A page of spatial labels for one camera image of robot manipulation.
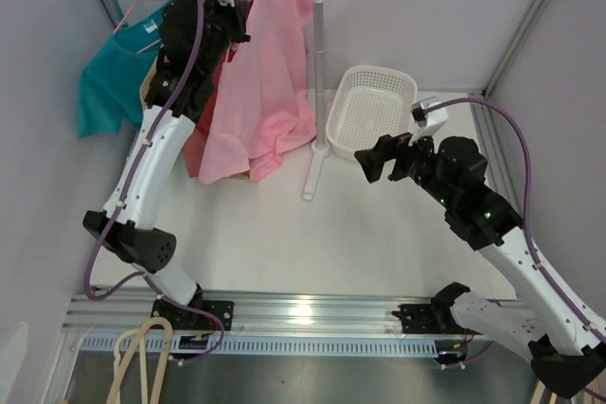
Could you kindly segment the pink t-shirt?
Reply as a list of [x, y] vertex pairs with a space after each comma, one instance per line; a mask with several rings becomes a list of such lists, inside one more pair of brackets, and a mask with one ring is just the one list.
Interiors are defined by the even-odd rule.
[[253, 0], [251, 39], [222, 68], [200, 183], [242, 173], [258, 182], [316, 136], [303, 33], [311, 16], [312, 0]]

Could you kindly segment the coral red t-shirt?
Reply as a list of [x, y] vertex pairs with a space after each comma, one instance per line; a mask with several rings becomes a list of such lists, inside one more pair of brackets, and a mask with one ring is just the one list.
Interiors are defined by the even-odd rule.
[[228, 54], [224, 54], [212, 79], [214, 87], [213, 92], [204, 107], [201, 118], [182, 149], [188, 177], [190, 179], [196, 179], [201, 184], [209, 184], [209, 182], [201, 177], [201, 165], [217, 102], [218, 87], [223, 67], [227, 61]]

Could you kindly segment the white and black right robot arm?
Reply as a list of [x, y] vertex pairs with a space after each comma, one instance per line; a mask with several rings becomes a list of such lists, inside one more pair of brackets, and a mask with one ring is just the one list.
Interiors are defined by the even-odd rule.
[[451, 231], [480, 253], [515, 288], [532, 315], [525, 318], [453, 282], [432, 299], [431, 321], [449, 333], [458, 327], [490, 337], [527, 361], [535, 376], [561, 398], [583, 391], [605, 369], [605, 321], [566, 287], [537, 249], [530, 249], [522, 217], [485, 183], [487, 159], [470, 138], [436, 145], [411, 134], [384, 135], [355, 160], [377, 182], [386, 162], [389, 180], [411, 179], [445, 210]]

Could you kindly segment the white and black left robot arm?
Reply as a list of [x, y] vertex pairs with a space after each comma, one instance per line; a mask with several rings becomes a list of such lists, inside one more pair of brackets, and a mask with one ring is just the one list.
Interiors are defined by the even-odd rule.
[[116, 190], [82, 225], [106, 249], [173, 302], [170, 318], [198, 326], [204, 306], [199, 285], [174, 259], [175, 235], [156, 227], [169, 175], [210, 100], [217, 68], [229, 47], [247, 43], [249, 7], [237, 0], [172, 0], [159, 28], [161, 46], [145, 96], [143, 121]]

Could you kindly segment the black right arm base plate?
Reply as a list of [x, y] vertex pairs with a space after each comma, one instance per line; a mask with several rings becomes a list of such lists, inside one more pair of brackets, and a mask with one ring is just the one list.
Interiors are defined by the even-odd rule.
[[466, 332], [447, 309], [432, 304], [400, 304], [391, 315], [400, 321], [404, 334], [463, 335]]

